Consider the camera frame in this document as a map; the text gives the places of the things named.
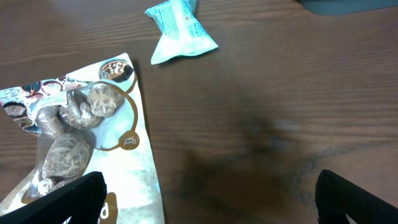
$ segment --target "white label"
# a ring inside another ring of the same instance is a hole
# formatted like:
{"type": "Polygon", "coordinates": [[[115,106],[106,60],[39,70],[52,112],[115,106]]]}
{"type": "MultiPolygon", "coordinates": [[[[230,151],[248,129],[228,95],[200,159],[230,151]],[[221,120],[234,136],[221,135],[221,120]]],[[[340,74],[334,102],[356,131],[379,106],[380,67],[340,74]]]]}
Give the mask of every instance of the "white label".
{"type": "Polygon", "coordinates": [[[37,112],[45,106],[67,105],[67,92],[62,91],[56,96],[48,96],[28,106],[28,115],[32,120],[36,119],[37,112]]]}

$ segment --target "brown curved line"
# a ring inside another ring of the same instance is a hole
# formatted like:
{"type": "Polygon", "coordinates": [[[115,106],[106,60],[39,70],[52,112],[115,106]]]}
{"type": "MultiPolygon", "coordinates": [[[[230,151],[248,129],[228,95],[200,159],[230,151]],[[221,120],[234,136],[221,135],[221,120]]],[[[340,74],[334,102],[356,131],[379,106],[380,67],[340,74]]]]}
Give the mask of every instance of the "brown curved line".
{"type": "MultiPolygon", "coordinates": [[[[133,83],[132,83],[132,86],[128,89],[128,91],[129,91],[130,89],[131,89],[131,91],[132,91],[132,89],[134,89],[134,85],[136,84],[136,82],[137,82],[137,77],[134,75],[134,81],[133,81],[133,83]]],[[[130,105],[131,105],[131,108],[132,108],[132,111],[134,112],[134,121],[133,121],[133,123],[132,123],[131,131],[135,131],[135,130],[136,130],[136,127],[137,127],[137,123],[138,123],[138,110],[137,110],[136,102],[134,102],[134,100],[132,100],[132,98],[128,95],[128,93],[126,93],[125,91],[123,91],[122,89],[120,89],[120,87],[118,87],[117,85],[114,85],[114,84],[111,84],[111,83],[107,83],[107,82],[103,82],[103,81],[98,81],[97,83],[102,83],[102,84],[105,84],[105,85],[109,85],[109,86],[112,87],[114,90],[117,90],[118,92],[120,92],[120,94],[122,94],[122,95],[129,101],[129,103],[130,103],[130,105]]],[[[98,150],[102,150],[102,151],[111,151],[111,150],[117,149],[117,148],[119,148],[119,147],[121,147],[121,146],[120,146],[119,143],[118,143],[117,145],[113,146],[113,147],[110,148],[110,149],[98,149],[98,150]]]]}

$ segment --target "wood grain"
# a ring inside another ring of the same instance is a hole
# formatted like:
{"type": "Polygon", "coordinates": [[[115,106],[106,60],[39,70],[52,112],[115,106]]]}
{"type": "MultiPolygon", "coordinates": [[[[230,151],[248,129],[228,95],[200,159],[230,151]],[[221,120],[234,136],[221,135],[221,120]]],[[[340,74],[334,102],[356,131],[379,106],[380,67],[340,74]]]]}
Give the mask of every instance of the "wood grain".
{"type": "MultiPolygon", "coordinates": [[[[331,169],[398,206],[398,8],[340,17],[293,0],[200,0],[220,49],[150,65],[148,0],[5,0],[0,88],[127,52],[139,69],[168,223],[317,223],[331,169]]],[[[0,112],[0,198],[35,138],[0,112]]]]}

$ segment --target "plastic bag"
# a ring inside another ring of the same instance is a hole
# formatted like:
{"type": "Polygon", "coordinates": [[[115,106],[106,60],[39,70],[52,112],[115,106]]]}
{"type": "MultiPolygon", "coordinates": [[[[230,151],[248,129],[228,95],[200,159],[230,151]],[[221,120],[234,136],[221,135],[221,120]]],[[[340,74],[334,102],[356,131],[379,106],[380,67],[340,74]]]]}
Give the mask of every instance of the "plastic bag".
{"type": "Polygon", "coordinates": [[[108,195],[99,223],[164,223],[141,94],[127,54],[2,90],[0,101],[20,127],[38,136],[36,167],[3,200],[0,215],[100,171],[108,195]]]}
{"type": "Polygon", "coordinates": [[[218,47],[195,18],[196,3],[196,0],[169,0],[145,11],[162,31],[151,64],[181,55],[200,55],[218,47]]]}

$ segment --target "brown circle logo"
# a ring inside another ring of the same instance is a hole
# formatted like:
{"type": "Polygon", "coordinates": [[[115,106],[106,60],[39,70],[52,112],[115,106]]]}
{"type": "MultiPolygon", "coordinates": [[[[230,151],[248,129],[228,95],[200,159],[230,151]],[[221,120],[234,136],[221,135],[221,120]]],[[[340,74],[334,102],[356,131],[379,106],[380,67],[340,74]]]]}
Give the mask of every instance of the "brown circle logo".
{"type": "Polygon", "coordinates": [[[139,145],[139,137],[138,134],[133,131],[126,131],[120,138],[119,138],[119,147],[125,150],[135,149],[139,145]]]}

